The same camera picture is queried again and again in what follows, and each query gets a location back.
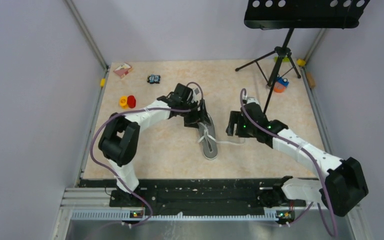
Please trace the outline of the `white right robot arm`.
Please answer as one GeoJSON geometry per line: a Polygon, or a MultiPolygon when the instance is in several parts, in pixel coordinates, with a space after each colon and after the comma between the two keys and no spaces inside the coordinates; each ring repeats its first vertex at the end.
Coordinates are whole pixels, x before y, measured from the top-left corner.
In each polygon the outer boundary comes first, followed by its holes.
{"type": "Polygon", "coordinates": [[[331,155],[295,134],[286,124],[268,120],[257,102],[231,111],[228,136],[254,138],[293,158],[316,176],[315,179],[285,176],[273,187],[268,207],[287,206],[292,200],[323,204],[344,217],[369,194],[363,168],[353,157],[331,155]]]}

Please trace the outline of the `grey canvas sneaker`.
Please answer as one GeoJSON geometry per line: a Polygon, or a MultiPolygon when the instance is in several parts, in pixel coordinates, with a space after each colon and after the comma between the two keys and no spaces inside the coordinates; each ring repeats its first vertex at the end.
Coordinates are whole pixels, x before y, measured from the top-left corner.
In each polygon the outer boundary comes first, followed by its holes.
{"type": "Polygon", "coordinates": [[[208,160],[214,160],[218,155],[218,147],[216,143],[216,129],[214,121],[210,115],[208,115],[210,124],[203,122],[198,123],[198,143],[202,145],[202,152],[205,158],[208,160]]]}

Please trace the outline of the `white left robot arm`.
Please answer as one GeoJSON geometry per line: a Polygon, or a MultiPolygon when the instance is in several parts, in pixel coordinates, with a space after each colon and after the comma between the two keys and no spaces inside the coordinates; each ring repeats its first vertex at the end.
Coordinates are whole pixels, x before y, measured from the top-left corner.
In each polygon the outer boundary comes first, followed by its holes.
{"type": "Polygon", "coordinates": [[[112,114],[99,128],[102,135],[98,149],[109,161],[109,170],[116,177],[117,187],[123,191],[121,200],[127,206],[136,206],[141,198],[136,190],[139,180],[132,161],[137,153],[140,133],[144,130],[181,116],[184,127],[197,129],[204,156],[209,160],[217,157],[215,124],[207,111],[201,86],[196,82],[193,85],[196,87],[179,83],[174,91],[158,97],[146,107],[112,114]]]}

